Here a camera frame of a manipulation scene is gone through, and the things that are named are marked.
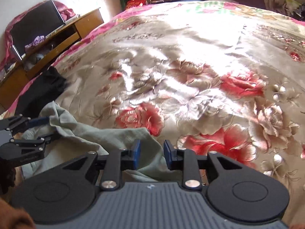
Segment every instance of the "floral bedspread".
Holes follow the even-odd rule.
[[[290,192],[284,221],[305,223],[305,26],[223,2],[138,10],[58,59],[71,83],[59,105],[274,177]]]

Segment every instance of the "brown sleeve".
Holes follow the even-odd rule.
[[[22,209],[15,209],[0,198],[0,229],[35,229],[32,218]]]

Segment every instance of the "wooden tv stand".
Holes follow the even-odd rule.
[[[49,67],[56,58],[67,50],[72,44],[85,38],[93,29],[103,22],[99,9],[95,9],[71,23],[59,28],[41,44],[28,52],[21,62],[17,62],[12,70],[0,82],[0,113],[7,110],[18,97],[25,85],[41,71]],[[23,63],[44,46],[56,42],[56,47],[37,62],[33,68],[26,71]]]

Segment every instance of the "television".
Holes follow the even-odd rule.
[[[53,0],[49,0],[29,11],[13,26],[10,34],[16,50],[22,56],[25,54],[24,47],[32,43],[37,36],[47,36],[64,24]]]

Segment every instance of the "wooden drawer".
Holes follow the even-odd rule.
[[[0,86],[0,104],[8,109],[15,101],[19,93],[30,80],[25,70],[19,66]]]
[[[75,22],[78,34],[83,39],[85,38],[93,29],[103,24],[101,13],[99,9],[96,9]]]

